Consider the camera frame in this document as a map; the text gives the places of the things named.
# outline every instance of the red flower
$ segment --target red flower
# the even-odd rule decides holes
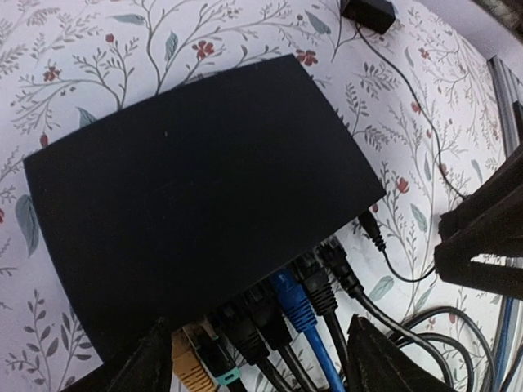
[[[446,176],[449,174],[449,171],[447,170],[447,165],[445,165],[444,163],[441,164],[440,166],[440,170],[443,174],[445,174]]]
[[[40,145],[42,147],[47,147],[49,145],[49,138],[45,134],[45,132],[40,136]]]
[[[196,57],[198,60],[203,60],[205,57],[210,56],[214,53],[214,44],[206,41],[198,42],[198,46],[193,45],[193,49],[196,50]]]
[[[420,114],[422,112],[422,108],[420,108],[416,102],[413,102],[410,106],[415,113]]]
[[[313,64],[318,64],[318,59],[316,59],[315,57],[315,51],[301,51],[300,49],[298,49],[296,53],[296,58],[300,63],[303,63],[308,67],[310,67]]]
[[[60,76],[61,69],[56,69],[55,66],[47,67],[48,71],[43,73],[44,82],[52,82],[55,78]]]
[[[396,188],[402,194],[406,194],[407,192],[409,192],[409,182],[405,178],[401,177],[400,180],[396,182]]]
[[[424,59],[430,59],[431,58],[431,54],[428,51],[426,51],[424,47],[420,47],[419,48],[419,52],[422,54],[422,57]]]

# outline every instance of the teal leaf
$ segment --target teal leaf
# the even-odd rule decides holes
[[[372,301],[381,300],[392,289],[392,286],[394,286],[394,279],[388,275],[384,276],[376,283],[376,286],[369,294],[369,298]]]
[[[423,309],[423,306],[427,303],[428,297],[431,295],[432,287],[426,290],[422,296],[419,297],[418,302],[414,305],[414,314]]]
[[[412,210],[412,214],[414,215],[414,219],[416,222],[418,222],[419,229],[426,233],[428,230],[428,223],[427,218],[423,215],[421,211],[419,211],[419,208],[417,208],[414,204],[410,203],[410,209]]]
[[[24,235],[29,257],[38,247],[40,226],[38,225],[38,220],[36,218],[33,201],[28,194],[23,194],[16,201],[15,215],[18,226]]]
[[[96,117],[87,112],[85,109],[76,108],[80,112],[80,127],[85,127],[89,124],[93,124],[96,121]]]
[[[122,23],[131,23],[133,25],[143,25],[145,23],[145,18],[142,15],[137,14],[125,14],[125,15],[113,15],[113,19]]]
[[[412,61],[412,58],[410,57],[410,54],[409,54],[409,47],[406,47],[405,48],[405,57],[407,58],[407,61],[409,62],[409,65],[414,68],[414,62]]]
[[[496,296],[494,296],[494,298],[492,299],[492,301],[490,303],[497,305],[499,303],[499,300],[501,300],[501,296],[499,294],[497,294]]]
[[[427,156],[426,155],[425,155],[425,166],[424,166],[424,169],[425,169],[425,176],[427,177],[427,180],[431,181],[432,180],[431,167],[428,164],[428,160],[427,160]]]
[[[474,167],[474,170],[476,171],[478,178],[480,179],[480,183],[483,184],[483,176],[481,175],[480,165],[475,159],[471,160],[471,164],[472,167]]]
[[[309,17],[309,22],[311,22],[312,27],[318,34],[331,34],[330,28],[318,18],[318,16],[311,14],[310,12],[305,11]]]
[[[56,337],[54,341],[49,345],[49,348],[47,349],[46,357],[51,357],[56,350],[58,350],[58,338]]]
[[[493,104],[496,104],[496,105],[498,104],[496,99],[493,96],[491,96],[488,92],[487,92],[487,96],[489,97],[489,99],[492,101]]]
[[[167,38],[167,41],[165,41],[165,60],[169,61],[173,56],[174,52],[177,50],[178,47],[178,37],[176,34],[171,32],[169,34],[169,37]]]

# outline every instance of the black power cord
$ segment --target black power cord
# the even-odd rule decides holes
[[[378,223],[376,222],[376,218],[370,212],[369,210],[365,211],[363,214],[358,216],[358,221],[361,224],[361,227],[365,232],[369,235],[370,239],[373,240],[374,245],[376,245],[376,248],[383,253],[385,256],[385,261],[387,262],[387,266],[389,267],[389,270],[392,272],[394,276],[396,276],[400,281],[405,283],[418,283],[422,282],[426,278],[432,275],[436,271],[436,267],[430,268],[421,278],[416,279],[409,279],[401,276],[395,269],[392,267],[391,261],[389,260],[389,256],[387,255],[387,252],[385,251],[386,245],[385,241],[383,241],[381,230],[379,229]]]
[[[232,381],[227,385],[230,392],[247,392],[245,389],[244,383],[241,380]]]
[[[398,67],[396,67],[394,64],[391,63],[390,60],[388,60],[384,55],[382,55],[379,51],[377,51],[371,44],[370,42],[367,40],[367,38],[361,33],[361,30],[360,30],[360,26],[355,23],[355,28],[356,28],[356,31],[357,33],[359,34],[360,38],[363,40],[363,42],[365,42],[365,44],[369,47],[369,49],[371,51],[373,51],[376,56],[378,56],[380,59],[382,59],[383,61],[385,61],[387,64],[389,64],[389,66],[394,69],[400,76],[401,78],[405,81],[405,83],[407,84],[407,87],[409,88],[410,90],[410,94],[412,94],[412,97],[414,98],[414,101],[416,102],[416,104],[418,105],[418,107],[420,108],[421,110],[421,113],[423,114],[423,117],[427,120],[427,122],[429,123],[429,125],[431,126],[431,129],[432,129],[432,132],[434,133],[434,137],[436,139],[436,144],[437,144],[437,148],[438,148],[438,154],[437,154],[437,158],[438,158],[438,168],[440,169],[440,173],[441,173],[441,176],[443,177],[443,181],[447,184],[447,186],[452,189],[461,199],[465,199],[466,196],[464,194],[462,194],[459,190],[456,189],[456,187],[454,187],[452,185],[452,183],[449,181],[449,179],[447,178],[447,175],[446,173],[443,171],[443,163],[441,161],[441,141],[440,141],[440,135],[436,129],[436,127],[434,126],[434,124],[432,123],[432,120],[428,117],[427,113],[425,112],[425,110],[423,109],[423,106],[421,104],[421,102],[419,101],[419,98],[418,96],[416,96],[416,92],[414,91],[412,85],[410,84],[409,80],[407,79],[407,77],[398,69]]]
[[[337,356],[340,358],[343,373],[349,377],[349,353],[346,346],[347,336],[336,316],[337,301],[329,283],[325,268],[316,260],[311,252],[298,257],[293,262],[297,281],[303,286],[316,314],[323,317],[330,336],[333,338]]]
[[[369,313],[371,313],[372,316],[389,327],[392,331],[398,332],[408,341],[412,341],[416,345],[419,345],[425,349],[425,351],[434,358],[440,367],[445,379],[445,384],[451,388],[454,387],[449,365],[445,361],[445,358],[443,358],[443,355],[441,355],[441,353],[437,350],[437,348],[387,316],[364,294],[364,288],[361,285],[359,279],[356,277],[351,266],[346,261],[345,250],[338,242],[337,238],[331,238],[329,241],[323,243],[318,248],[318,253],[324,263],[333,272],[334,277],[336,277],[336,279],[342,285],[342,288],[351,298],[355,298]]]
[[[404,323],[404,326],[406,328],[414,328],[420,323],[422,323],[425,320],[430,319],[431,317],[437,316],[438,314],[453,314],[454,316],[460,318],[465,325],[467,325],[472,333],[476,336],[477,340],[480,342],[481,348],[485,352],[485,356],[487,358],[488,363],[488,373],[485,374],[485,379],[483,382],[489,382],[489,389],[488,390],[494,390],[494,357],[492,355],[492,351],[490,351],[489,342],[486,340],[485,336],[481,332],[481,330],[474,324],[474,320],[472,320],[465,312],[458,308],[454,308],[453,306],[439,306],[434,309],[425,310],[424,312],[412,317],[410,320]],[[400,339],[400,334],[394,332],[390,336],[390,339],[394,342],[398,341]]]
[[[445,335],[440,335],[439,333],[420,333],[418,334],[421,338],[426,341],[437,341],[445,345],[449,345],[455,348],[463,357],[463,362],[465,363],[465,368],[467,369],[467,392],[472,392],[474,390],[474,364],[472,363],[471,355],[468,353],[468,350],[457,340],[452,337]],[[396,342],[396,345],[401,349],[407,345],[411,345],[412,341],[407,341],[406,339],[400,339]]]
[[[212,317],[249,365],[257,365],[278,392],[293,388],[270,363],[269,350],[249,316],[235,301],[218,307]]]
[[[516,375],[516,371],[521,364],[521,360],[523,360],[523,345],[520,345],[519,349],[517,349],[516,357],[514,358],[514,363],[510,367],[507,376],[505,376],[505,380],[503,381],[499,392],[508,391],[508,387],[510,386],[510,384],[512,383],[512,379]]]
[[[257,363],[257,366],[278,392],[293,392],[293,388],[291,388],[281,374],[278,373],[274,365],[270,363],[269,359],[265,358],[260,360]]]
[[[304,392],[318,392],[290,344],[293,341],[287,324],[268,282],[261,282],[251,287],[242,295],[244,309],[256,324],[269,347],[278,351],[291,373],[296,377]]]

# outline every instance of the power adapter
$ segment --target power adapter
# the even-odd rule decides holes
[[[387,0],[349,0],[342,15],[380,34],[396,20],[394,7]]]

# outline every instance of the black cable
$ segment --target black cable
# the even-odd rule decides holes
[[[514,363],[510,367],[510,370],[508,371],[507,376],[505,377],[505,380],[503,381],[503,384],[501,385],[501,389],[499,390],[499,392],[508,391],[508,387],[510,386],[512,379],[516,375],[516,371],[519,368],[522,359],[523,359],[523,344],[520,345],[519,349],[517,349],[516,357],[514,358]]]
[[[329,330],[330,336],[333,338],[334,347],[338,357],[340,358],[340,363],[342,365],[342,371],[345,377],[348,377],[349,374],[349,350],[346,346],[347,334],[343,333],[342,326],[340,325],[339,320],[335,313],[328,313],[324,315],[325,324],[327,324],[327,329]]]
[[[231,382],[227,388],[229,388],[230,392],[247,392],[244,383],[240,379]]]
[[[467,369],[467,392],[472,392],[474,390],[474,364],[472,363],[471,355],[468,350],[462,345],[459,341],[448,337],[445,335],[440,335],[439,333],[420,333],[418,334],[421,338],[426,341],[437,341],[445,345],[449,345],[455,348],[463,357],[463,362],[465,363],[465,368]],[[401,349],[407,345],[411,345],[412,341],[407,341],[406,339],[400,339],[397,341],[396,345]]]
[[[392,331],[398,332],[405,339],[407,339],[408,341],[412,341],[416,345],[423,348],[426,352],[428,352],[440,367],[441,372],[443,373],[445,384],[447,384],[450,388],[454,387],[454,382],[452,380],[452,373],[450,371],[449,364],[447,363],[443,355],[437,350],[437,348],[434,347],[434,345],[432,345],[428,341],[423,340],[420,336],[410,331],[409,329],[406,329],[405,327],[401,326],[401,324],[397,323],[395,320],[390,318],[387,314],[380,310],[363,292],[356,296],[355,299],[369,313],[371,313],[372,316],[379,320],[380,323],[386,325]]]
[[[290,344],[293,341],[275,294],[267,282],[249,288],[243,295],[244,309],[249,312],[269,347],[278,351],[304,392],[318,392]]]
[[[303,390],[306,392],[317,392],[318,388],[312,382],[291,346],[284,345],[278,349],[278,352],[282,360],[287,364],[288,370],[296,377],[296,381],[302,386]]]
[[[437,144],[437,148],[438,148],[438,154],[437,154],[437,157],[438,157],[438,168],[440,169],[440,173],[441,173],[441,176],[443,177],[443,181],[449,186],[449,188],[451,188],[461,199],[465,199],[465,195],[463,195],[461,192],[459,192],[459,190],[457,190],[453,185],[452,183],[449,181],[449,179],[447,178],[447,175],[445,174],[445,172],[443,171],[443,163],[441,161],[441,142],[440,142],[440,135],[438,134],[438,131],[436,130],[436,127],[434,127],[434,124],[432,123],[431,119],[428,117],[427,113],[425,113],[425,110],[423,109],[422,107],[422,104],[421,102],[419,101],[418,99],[418,96],[416,96],[416,92],[414,91],[412,85],[410,84],[409,80],[407,79],[407,77],[398,69],[398,67],[396,67],[394,64],[391,63],[390,60],[388,60],[384,55],[382,55],[379,51],[377,51],[370,43],[369,41],[367,41],[367,38],[361,33],[361,30],[360,30],[360,26],[355,23],[355,27],[356,27],[356,31],[358,32],[359,36],[361,37],[361,39],[365,42],[365,44],[369,47],[369,49],[371,51],[373,51],[380,59],[382,59],[383,61],[385,61],[387,64],[389,64],[391,66],[392,69],[394,69],[400,76],[401,78],[405,81],[405,83],[407,84],[407,87],[409,88],[410,90],[410,93],[412,94],[412,97],[414,98],[414,100],[416,101],[416,104],[418,105],[418,107],[420,108],[422,114],[423,114],[423,117],[427,120],[427,122],[429,123],[429,125],[431,126],[431,129],[432,129],[432,132],[434,133],[434,136],[436,138],[436,144]]]
[[[423,321],[430,319],[431,317],[434,317],[438,314],[453,314],[454,316],[460,318],[471,329],[472,333],[477,337],[478,341],[480,342],[481,348],[485,352],[487,363],[489,365],[488,373],[485,374],[485,379],[483,380],[483,382],[485,383],[488,381],[488,390],[494,390],[495,366],[494,357],[492,355],[492,351],[490,351],[489,342],[486,340],[481,330],[474,324],[474,320],[472,320],[465,312],[458,308],[454,308],[453,306],[439,306],[434,309],[425,310],[424,312],[412,317],[410,320],[404,323],[404,326],[406,328],[414,328]],[[398,339],[400,339],[400,334],[394,332],[390,336],[390,339],[396,342]]]
[[[361,285],[361,282],[346,260],[345,249],[343,249],[342,245],[336,237],[331,238],[326,243],[322,243],[322,245],[318,248],[318,253],[323,259],[324,263],[333,272],[333,275],[339,281],[342,288],[351,298],[355,298],[368,312],[371,313],[372,316],[389,327],[392,331],[398,332],[409,341],[412,341],[425,349],[425,351],[434,358],[440,367],[445,379],[445,383],[451,388],[454,387],[449,365],[445,361],[445,358],[443,358],[443,355],[441,355],[441,353],[437,350],[437,348],[387,316],[364,294],[364,289]]]
[[[269,359],[265,358],[259,361],[257,366],[278,392],[293,392],[293,388],[291,388],[281,374],[278,373],[273,364],[270,363]]]
[[[316,260],[314,253],[306,252],[298,257],[293,266],[316,314],[323,317],[333,339],[345,377],[349,377],[349,352],[346,334],[336,316],[337,301],[325,268]]]
[[[400,281],[402,282],[405,282],[405,283],[419,283],[419,282],[422,282],[423,280],[425,280],[426,278],[428,278],[429,276],[431,276],[434,272],[436,272],[436,267],[432,266],[432,268],[430,268],[422,277],[420,278],[416,278],[416,279],[409,279],[409,278],[404,278],[403,276],[401,276],[395,269],[394,267],[392,266],[391,264],[391,261],[389,260],[389,256],[387,255],[387,252],[386,251],[383,251],[382,252],[383,255],[385,256],[385,261],[387,262],[387,266],[389,267],[389,270],[392,272],[392,274],[394,276],[396,276]]]
[[[385,256],[385,262],[387,263],[387,266],[389,267],[389,270],[392,272],[394,276],[396,276],[400,281],[405,283],[418,283],[422,282],[426,278],[432,275],[436,271],[436,267],[430,268],[421,278],[416,279],[409,279],[401,276],[392,266],[391,261],[389,260],[389,256],[387,255],[387,245],[385,244],[385,241],[383,241],[383,236],[381,233],[381,230],[379,229],[378,222],[376,221],[376,218],[370,212],[369,210],[363,212],[360,216],[358,216],[358,221],[361,224],[361,227],[367,235],[370,237],[370,239],[373,240],[374,245],[376,245],[376,248],[383,253]]]

